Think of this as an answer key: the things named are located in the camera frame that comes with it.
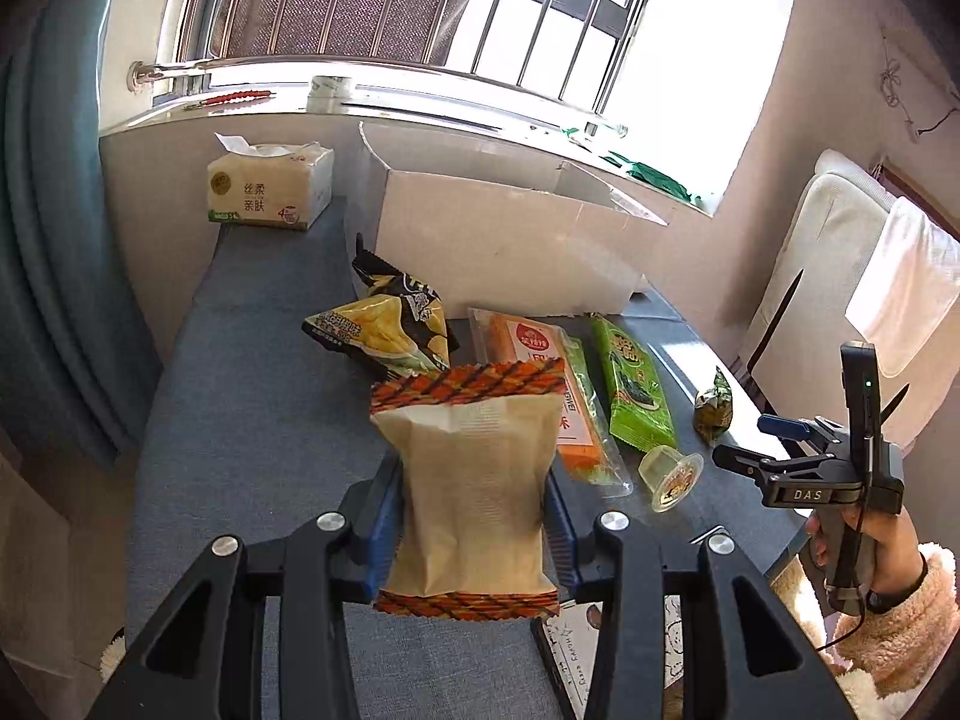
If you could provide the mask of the fluffy cream sleeve forearm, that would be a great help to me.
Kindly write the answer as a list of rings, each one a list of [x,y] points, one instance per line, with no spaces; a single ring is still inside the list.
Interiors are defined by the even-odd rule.
[[[840,614],[831,629],[799,562],[773,582],[859,718],[905,717],[957,635],[955,557],[939,544],[918,543],[926,577],[916,592],[896,606],[869,593],[866,616]]]

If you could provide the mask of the right hand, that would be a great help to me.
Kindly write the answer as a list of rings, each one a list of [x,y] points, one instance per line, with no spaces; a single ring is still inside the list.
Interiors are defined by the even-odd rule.
[[[871,593],[880,605],[896,606],[919,589],[926,577],[926,558],[919,551],[918,535],[907,507],[898,514],[861,512],[859,507],[838,509],[844,522],[874,540],[874,578]]]

